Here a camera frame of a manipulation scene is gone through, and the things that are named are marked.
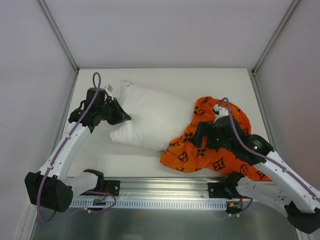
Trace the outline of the white pillow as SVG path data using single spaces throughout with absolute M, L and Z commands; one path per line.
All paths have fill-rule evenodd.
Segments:
M 195 103 L 158 90 L 120 82 L 119 103 L 131 120 L 110 133 L 113 142 L 147 150 L 166 150 L 192 122 Z

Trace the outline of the orange patterned plush pillowcase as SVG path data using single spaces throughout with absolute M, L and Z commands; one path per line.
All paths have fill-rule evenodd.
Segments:
M 270 182 L 271 179 L 263 172 L 240 160 L 232 152 L 223 148 L 214 150 L 205 147 L 207 137 L 204 137 L 200 148 L 191 143 L 199 122 L 215 120 L 213 107 L 219 103 L 219 99 L 211 96 L 197 99 L 191 123 L 182 135 L 169 142 L 169 147 L 162 151 L 159 162 L 168 168 L 187 174 L 210 169 L 224 175 L 238 172 L 253 181 Z

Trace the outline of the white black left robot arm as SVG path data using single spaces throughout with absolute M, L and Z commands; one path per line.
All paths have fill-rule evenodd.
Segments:
M 111 86 L 89 88 L 86 98 L 71 112 L 66 130 L 51 156 L 37 172 L 26 175 L 24 182 L 30 202 L 38 209 L 63 213 L 73 197 L 87 191 L 99 195 L 105 190 L 101 171 L 86 169 L 71 180 L 67 176 L 82 144 L 101 122 L 117 125 L 131 120 L 111 91 Z

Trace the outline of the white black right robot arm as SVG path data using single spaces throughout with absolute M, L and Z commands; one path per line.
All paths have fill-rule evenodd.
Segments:
M 204 138 L 208 149 L 231 151 L 255 167 L 259 180 L 269 177 L 273 182 L 273 186 L 267 186 L 250 179 L 248 172 L 234 171 L 221 183 L 218 196 L 252 198 L 283 214 L 303 233 L 319 230 L 319 190 L 298 176 L 263 137 L 245 133 L 236 120 L 223 116 L 215 122 L 199 122 L 191 142 L 200 147 Z

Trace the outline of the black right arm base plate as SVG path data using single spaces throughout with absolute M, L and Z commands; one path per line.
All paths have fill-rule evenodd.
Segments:
M 207 183 L 208 196 L 211 199 L 240 199 L 241 195 L 237 191 L 228 190 L 222 182 Z

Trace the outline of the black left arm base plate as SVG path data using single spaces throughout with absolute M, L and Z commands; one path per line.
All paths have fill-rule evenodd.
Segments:
M 104 180 L 103 192 L 118 197 L 120 194 L 121 182 L 119 180 Z

